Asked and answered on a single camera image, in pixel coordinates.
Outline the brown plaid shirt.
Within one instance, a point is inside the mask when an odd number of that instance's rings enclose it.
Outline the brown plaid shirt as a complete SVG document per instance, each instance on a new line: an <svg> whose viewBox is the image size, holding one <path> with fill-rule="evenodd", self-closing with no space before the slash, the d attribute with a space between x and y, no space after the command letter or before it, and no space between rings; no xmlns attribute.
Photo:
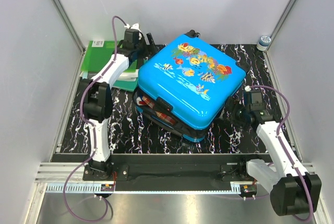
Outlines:
<svg viewBox="0 0 334 224"><path fill-rule="evenodd" d="M169 123L170 125L175 125L176 120L174 120L172 117L168 116L166 113L163 113L161 109L158 109L155 105L155 103L149 99L147 96L138 96L136 98L136 103L140 107L149 107L152 110L152 114L162 120L165 123Z"/></svg>

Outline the blue suitcase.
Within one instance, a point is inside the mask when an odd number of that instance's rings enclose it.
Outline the blue suitcase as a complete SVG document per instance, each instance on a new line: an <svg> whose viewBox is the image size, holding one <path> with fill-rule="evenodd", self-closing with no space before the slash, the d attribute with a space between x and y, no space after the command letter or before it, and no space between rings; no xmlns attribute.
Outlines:
<svg viewBox="0 0 334 224"><path fill-rule="evenodd" d="M198 143L206 137L227 99L239 90L249 70L246 61L235 60L190 30L139 69L133 103L143 116L163 129ZM149 107L138 106L136 98L142 95L176 124L165 123Z"/></svg>

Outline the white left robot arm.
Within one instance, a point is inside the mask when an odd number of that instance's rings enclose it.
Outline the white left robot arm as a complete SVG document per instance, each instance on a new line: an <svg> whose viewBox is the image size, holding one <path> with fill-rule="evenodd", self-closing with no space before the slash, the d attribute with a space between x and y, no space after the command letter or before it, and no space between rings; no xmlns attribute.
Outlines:
<svg viewBox="0 0 334 224"><path fill-rule="evenodd" d="M134 61L149 54L140 25L127 25L123 40L115 47L107 64L95 76L82 79L79 83L85 87L80 102L80 116L89 127L89 161L99 162L94 173L101 180L109 179L113 173L112 166L106 163L111 155L108 145L108 121L113 111L111 88Z"/></svg>

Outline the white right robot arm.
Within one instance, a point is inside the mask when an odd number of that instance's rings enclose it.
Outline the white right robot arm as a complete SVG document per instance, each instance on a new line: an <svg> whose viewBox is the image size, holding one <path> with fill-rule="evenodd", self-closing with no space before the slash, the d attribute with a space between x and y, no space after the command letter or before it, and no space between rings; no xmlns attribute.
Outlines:
<svg viewBox="0 0 334 224"><path fill-rule="evenodd" d="M253 177L269 193L271 205L278 216L309 214L317 209L321 180L299 161L288 141L280 133L278 116L268 110L259 90L244 92L244 100L229 97L224 107L231 113L232 124L251 127L266 146L275 166L269 168L262 159L251 159L237 167L238 177Z"/></svg>

